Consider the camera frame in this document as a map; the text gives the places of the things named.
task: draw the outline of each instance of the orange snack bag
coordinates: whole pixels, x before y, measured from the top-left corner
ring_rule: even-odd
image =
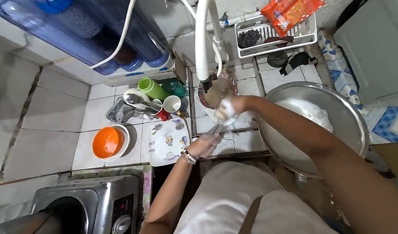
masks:
[[[272,0],[261,10],[261,14],[273,24],[277,33],[284,37],[295,24],[309,17],[324,4],[321,0]]]

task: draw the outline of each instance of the hand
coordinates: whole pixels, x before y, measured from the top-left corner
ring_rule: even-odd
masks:
[[[196,141],[187,147],[187,151],[196,159],[207,158],[216,149],[219,140],[219,133],[213,135],[203,134]]]
[[[250,99],[252,96],[242,96],[242,95],[237,95],[237,96],[231,96],[228,98],[224,98],[224,101],[221,102],[219,108],[223,109],[230,109],[228,106],[225,106],[224,104],[231,104],[235,114],[241,114],[245,111],[248,110],[248,103],[250,102]]]

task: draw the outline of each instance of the tiled countertop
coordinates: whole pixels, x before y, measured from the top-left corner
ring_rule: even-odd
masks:
[[[236,81],[239,95],[262,96],[260,94],[265,94],[279,85],[293,81],[321,83],[313,65],[300,66],[289,75],[283,76],[279,73],[279,68],[271,67],[267,64],[267,56],[258,56],[253,63],[228,67],[227,71]],[[190,87],[191,92],[197,94],[199,80],[196,77],[196,73],[192,74],[191,83],[193,84]],[[148,140],[146,139],[147,130],[150,125],[159,123],[160,120],[158,119],[147,121],[131,118],[128,121],[128,124],[132,125],[132,130],[130,130],[132,139],[136,139],[132,143],[134,148],[128,155],[116,161],[105,163],[92,153],[92,140],[97,131],[103,127],[113,125],[105,117],[105,114],[113,105],[114,100],[121,96],[125,90],[127,90],[126,86],[115,88],[104,84],[97,84],[91,87],[72,170],[149,162]],[[207,132],[216,124],[206,114],[197,100],[192,99],[192,97],[186,97],[184,101],[189,103],[185,114],[188,117],[188,123],[192,124],[189,128],[193,135]],[[259,135],[258,123],[254,113],[245,112],[241,114],[234,125],[230,126],[229,130],[222,130],[224,132],[221,133],[223,137],[213,155],[267,150]]]

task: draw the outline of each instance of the stove knob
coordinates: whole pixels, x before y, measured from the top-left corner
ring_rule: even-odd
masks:
[[[129,215],[122,215],[120,216],[114,223],[112,227],[113,234],[122,234],[129,229],[131,226],[132,219]]]

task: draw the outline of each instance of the plate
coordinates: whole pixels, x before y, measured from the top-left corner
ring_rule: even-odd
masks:
[[[189,145],[189,134],[180,118],[157,122],[147,130],[150,165],[153,167],[175,163],[180,152]]]

